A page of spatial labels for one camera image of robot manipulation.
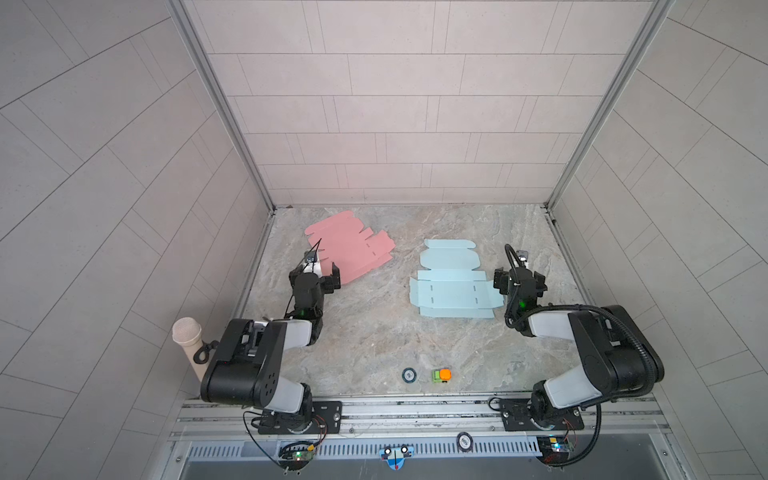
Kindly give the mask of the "pink paper box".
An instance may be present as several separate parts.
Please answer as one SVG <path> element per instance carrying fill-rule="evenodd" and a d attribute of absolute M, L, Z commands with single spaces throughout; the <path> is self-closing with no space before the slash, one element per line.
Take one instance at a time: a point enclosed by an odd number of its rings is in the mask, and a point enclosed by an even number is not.
<path fill-rule="evenodd" d="M 335 264 L 342 285 L 389 262 L 395 248 L 395 242 L 385 231 L 374 233 L 349 210 L 308 226 L 304 233 L 310 245 L 320 240 L 318 258 L 322 274 L 329 276 Z"/>

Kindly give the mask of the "light blue paper box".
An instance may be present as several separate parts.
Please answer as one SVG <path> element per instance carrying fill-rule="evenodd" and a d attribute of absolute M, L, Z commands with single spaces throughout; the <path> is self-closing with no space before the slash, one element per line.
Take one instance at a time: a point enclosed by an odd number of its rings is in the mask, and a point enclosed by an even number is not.
<path fill-rule="evenodd" d="M 476 244 L 463 239 L 426 239 L 421 269 L 409 282 L 409 299 L 430 318 L 492 319 L 504 298 L 480 269 Z"/>

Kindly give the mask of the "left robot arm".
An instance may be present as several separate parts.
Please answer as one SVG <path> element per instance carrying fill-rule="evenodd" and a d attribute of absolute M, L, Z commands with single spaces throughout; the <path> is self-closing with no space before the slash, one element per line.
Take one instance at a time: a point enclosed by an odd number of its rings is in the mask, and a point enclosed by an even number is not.
<path fill-rule="evenodd" d="M 323 328 L 324 296 L 341 288 L 340 270 L 320 276 L 311 262 L 290 272 L 294 309 L 283 319 L 233 319 L 214 344 L 201 385 L 209 403 L 259 409 L 259 431 L 300 434 L 314 420 L 311 387 L 281 376 L 284 352 L 311 346 Z"/>

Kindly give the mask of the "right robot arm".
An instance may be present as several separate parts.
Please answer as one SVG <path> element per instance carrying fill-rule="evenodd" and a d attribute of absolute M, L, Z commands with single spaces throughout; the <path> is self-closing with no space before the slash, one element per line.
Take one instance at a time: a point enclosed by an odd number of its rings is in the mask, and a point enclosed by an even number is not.
<path fill-rule="evenodd" d="M 537 382 L 528 400 L 501 399 L 507 431 L 583 427 L 582 408 L 650 393 L 665 375 L 663 363 L 628 312 L 619 305 L 546 305 L 545 277 L 521 266 L 494 272 L 493 287 L 506 297 L 507 327 L 529 338 L 575 344 L 579 364 Z"/>

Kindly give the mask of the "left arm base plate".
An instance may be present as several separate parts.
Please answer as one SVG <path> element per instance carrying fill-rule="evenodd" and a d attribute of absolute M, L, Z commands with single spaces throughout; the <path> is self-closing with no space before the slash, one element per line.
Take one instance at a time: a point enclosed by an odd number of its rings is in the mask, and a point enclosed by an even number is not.
<path fill-rule="evenodd" d="M 260 435 L 338 434 L 343 403 L 316 401 L 303 405 L 296 413 L 265 410 L 257 424 Z"/>

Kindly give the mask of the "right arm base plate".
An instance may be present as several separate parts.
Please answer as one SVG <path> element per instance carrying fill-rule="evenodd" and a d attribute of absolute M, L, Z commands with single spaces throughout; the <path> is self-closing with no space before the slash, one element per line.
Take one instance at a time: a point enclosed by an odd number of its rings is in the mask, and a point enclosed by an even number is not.
<path fill-rule="evenodd" d="M 585 428 L 578 407 L 558 409 L 546 399 L 500 399 L 498 409 L 506 431 L 579 431 Z"/>

